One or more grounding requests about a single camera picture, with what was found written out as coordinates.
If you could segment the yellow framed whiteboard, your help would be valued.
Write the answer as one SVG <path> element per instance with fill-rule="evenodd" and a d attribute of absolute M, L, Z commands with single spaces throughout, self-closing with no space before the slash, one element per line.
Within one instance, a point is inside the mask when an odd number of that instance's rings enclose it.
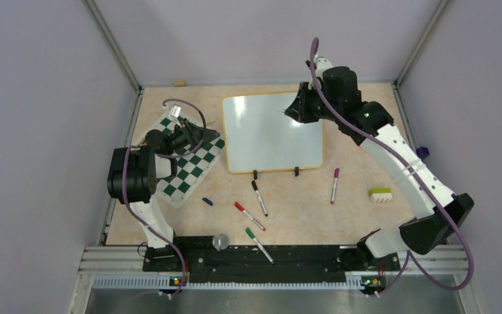
<path fill-rule="evenodd" d="M 322 167 L 322 122 L 298 123 L 275 110 L 289 107 L 296 94 L 283 91 L 223 98 L 222 122 L 230 173 Z"/>

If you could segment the blue marker cap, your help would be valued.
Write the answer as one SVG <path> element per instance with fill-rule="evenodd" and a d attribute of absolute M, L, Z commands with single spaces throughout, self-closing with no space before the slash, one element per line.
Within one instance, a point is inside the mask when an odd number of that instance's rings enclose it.
<path fill-rule="evenodd" d="M 213 202 L 211 200 L 209 200 L 208 198 L 202 198 L 202 200 L 208 204 L 209 206 L 213 206 Z"/>

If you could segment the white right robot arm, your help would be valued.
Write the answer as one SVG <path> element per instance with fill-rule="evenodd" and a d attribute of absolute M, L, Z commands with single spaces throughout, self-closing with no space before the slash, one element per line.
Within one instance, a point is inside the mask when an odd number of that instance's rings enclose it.
<path fill-rule="evenodd" d="M 284 114 L 308 124 L 330 120 L 386 171 L 410 205 L 414 217 L 360 239 L 357 260 L 375 269 L 385 256 L 403 251 L 426 255 L 459 228 L 474 206 L 467 193 L 457 194 L 427 168 L 405 141 L 394 119 L 376 101 L 364 101 L 357 75 L 349 67 L 332 67 L 313 82 L 301 82 Z"/>

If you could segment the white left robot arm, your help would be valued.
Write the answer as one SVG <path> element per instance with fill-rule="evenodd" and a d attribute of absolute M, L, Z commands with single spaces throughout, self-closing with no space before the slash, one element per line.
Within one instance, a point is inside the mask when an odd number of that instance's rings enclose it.
<path fill-rule="evenodd" d="M 165 221 L 156 194 L 177 203 L 186 201 L 191 189 L 218 160 L 224 149 L 220 133 L 187 119 L 181 125 L 166 118 L 143 136 L 135 148 L 112 153 L 107 190 L 111 198 L 129 205 L 146 236 L 148 247 L 162 249 L 159 263 L 176 270 L 183 252 L 172 245 L 175 232 Z"/>

